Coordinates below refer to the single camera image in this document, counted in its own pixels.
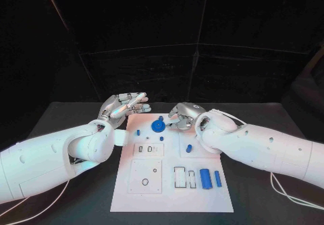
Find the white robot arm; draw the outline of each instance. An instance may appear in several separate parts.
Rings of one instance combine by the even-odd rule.
[[[236,117],[215,109],[206,112],[192,103],[179,103],[170,117],[174,113],[179,113],[180,122],[167,126],[180,129],[195,126],[196,138],[209,152],[225,152],[244,164],[324,188],[323,144],[261,126],[245,123],[238,126],[231,119]]]
[[[104,162],[114,145],[125,146],[128,133],[115,130],[125,115],[150,112],[146,93],[113,95],[98,119],[87,125],[17,143],[0,153],[0,203],[56,187]]]

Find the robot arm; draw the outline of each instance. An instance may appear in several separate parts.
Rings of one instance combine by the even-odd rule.
[[[0,153],[0,203],[33,196],[104,162],[128,133],[115,130],[125,115],[151,111],[146,93],[110,97],[89,124],[17,143]]]
[[[219,110],[196,112],[192,126],[203,148],[216,154],[225,152],[244,164],[324,188],[324,145],[261,126],[245,123],[238,126],[225,114]]]

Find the table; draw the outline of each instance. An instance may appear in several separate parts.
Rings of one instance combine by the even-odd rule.
[[[169,113],[176,103],[151,103],[151,113]],[[206,110],[219,109],[246,123],[277,129],[297,137],[303,133],[280,103],[199,104]],[[30,138],[87,124],[98,116],[101,103],[51,103],[33,128]],[[115,147],[110,159],[69,182],[65,193],[51,209],[25,224],[323,224],[324,212],[293,203],[271,187],[271,174],[222,154],[228,189],[235,213],[130,213],[110,212],[120,165],[121,147]],[[293,196],[324,205],[324,190],[285,175],[277,176]],[[0,224],[38,214],[61,193],[64,184],[30,199],[0,219]],[[0,205],[3,212],[16,203]]]

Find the gray tabletop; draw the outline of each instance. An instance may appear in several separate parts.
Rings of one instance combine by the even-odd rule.
[[[153,113],[169,113],[176,104],[153,103]],[[246,123],[277,129],[297,137],[303,133],[281,104],[199,104],[219,109]],[[53,102],[35,126],[30,138],[87,124],[97,118],[101,103]],[[235,213],[110,212],[121,147],[100,166],[71,180],[65,193],[51,209],[25,224],[321,224],[324,212],[294,204],[271,187],[269,172],[254,169],[222,154],[222,165]],[[324,191],[284,175],[277,176],[288,194],[324,205]],[[52,203],[64,185],[33,196],[6,216],[0,224],[38,214]],[[16,202],[0,205],[5,211]]]

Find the small blue part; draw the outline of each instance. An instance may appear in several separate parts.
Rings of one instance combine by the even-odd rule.
[[[200,170],[200,178],[202,178],[203,189],[212,189],[213,185],[212,185],[212,180],[210,180],[209,169]]]
[[[166,129],[166,124],[163,122],[163,118],[159,120],[156,120],[153,123],[151,123],[151,129],[154,132],[160,133],[164,129]]]
[[[222,187],[222,182],[221,182],[221,177],[219,177],[219,171],[215,171],[215,176],[216,176],[218,187]]]
[[[187,145],[186,152],[190,153],[192,149],[193,149],[193,146],[189,144],[189,145]]]

